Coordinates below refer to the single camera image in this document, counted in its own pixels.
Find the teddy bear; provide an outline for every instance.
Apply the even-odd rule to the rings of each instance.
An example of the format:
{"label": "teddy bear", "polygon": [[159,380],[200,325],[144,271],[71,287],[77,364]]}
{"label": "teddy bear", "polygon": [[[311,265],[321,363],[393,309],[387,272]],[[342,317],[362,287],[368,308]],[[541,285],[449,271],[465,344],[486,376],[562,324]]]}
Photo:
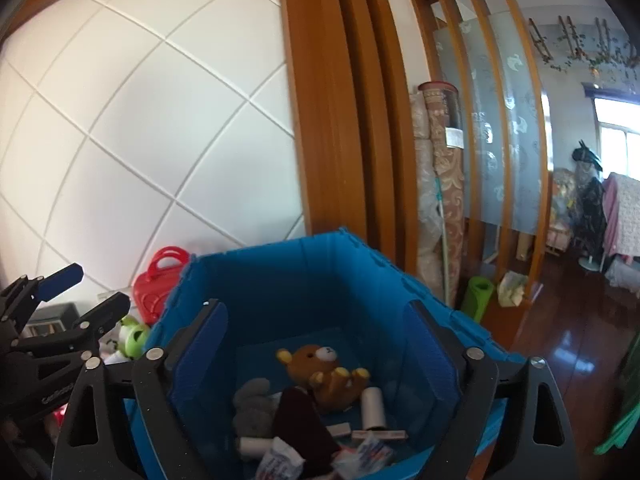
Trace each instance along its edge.
{"label": "teddy bear", "polygon": [[370,374],[365,368],[349,372],[340,366],[337,352],[329,346],[304,345],[293,355],[283,348],[276,357],[296,384],[314,392],[323,413],[345,410],[369,383]]}

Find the red handle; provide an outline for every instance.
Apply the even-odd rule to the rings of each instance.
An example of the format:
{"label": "red handle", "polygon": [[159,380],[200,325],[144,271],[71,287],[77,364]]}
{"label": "red handle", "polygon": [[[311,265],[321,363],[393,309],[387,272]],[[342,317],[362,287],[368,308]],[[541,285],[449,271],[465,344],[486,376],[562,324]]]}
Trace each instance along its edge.
{"label": "red handle", "polygon": [[189,257],[190,257],[189,253],[181,247],[177,247],[177,246],[163,247],[151,258],[151,263],[149,264],[149,267],[146,270],[146,276],[150,280],[156,277],[159,272],[158,263],[160,262],[160,260],[163,260],[164,258],[175,258],[180,262],[180,266],[184,266],[189,263]]}

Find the white wall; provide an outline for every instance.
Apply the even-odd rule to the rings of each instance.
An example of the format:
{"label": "white wall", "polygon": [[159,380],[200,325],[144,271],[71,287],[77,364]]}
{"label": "white wall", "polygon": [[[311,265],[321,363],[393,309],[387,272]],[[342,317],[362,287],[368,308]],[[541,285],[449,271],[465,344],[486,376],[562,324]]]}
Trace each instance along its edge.
{"label": "white wall", "polygon": [[418,20],[411,0],[389,0],[389,5],[398,30],[407,84],[413,91],[416,86],[431,79]]}
{"label": "white wall", "polygon": [[538,63],[542,86],[549,97],[551,131],[554,147],[554,167],[575,169],[571,154],[584,140],[594,152],[596,124],[591,99],[584,96],[583,82],[592,81],[587,67],[575,66],[566,73]]}
{"label": "white wall", "polygon": [[60,0],[0,59],[0,282],[303,234],[278,0]]}

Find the pink cloth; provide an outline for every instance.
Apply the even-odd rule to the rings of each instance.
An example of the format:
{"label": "pink cloth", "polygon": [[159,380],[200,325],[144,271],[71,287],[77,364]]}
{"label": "pink cloth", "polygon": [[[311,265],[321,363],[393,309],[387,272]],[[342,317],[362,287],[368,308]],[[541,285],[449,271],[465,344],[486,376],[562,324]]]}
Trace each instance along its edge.
{"label": "pink cloth", "polygon": [[603,184],[602,209],[607,219],[607,230],[604,231],[604,253],[609,256],[618,252],[618,212],[620,203],[618,202],[618,181],[615,175],[615,173],[611,173]]}

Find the tape roll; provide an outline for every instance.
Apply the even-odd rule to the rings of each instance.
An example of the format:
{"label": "tape roll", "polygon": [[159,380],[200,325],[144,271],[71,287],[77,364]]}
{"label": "tape roll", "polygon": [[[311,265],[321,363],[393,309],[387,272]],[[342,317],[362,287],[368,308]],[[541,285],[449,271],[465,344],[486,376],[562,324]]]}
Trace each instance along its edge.
{"label": "tape roll", "polygon": [[380,388],[366,388],[360,396],[362,428],[364,430],[385,430],[385,405]]}
{"label": "tape roll", "polygon": [[242,436],[236,440],[238,454],[242,458],[255,458],[260,460],[268,450],[271,449],[273,439],[271,438],[254,438],[250,436]]}

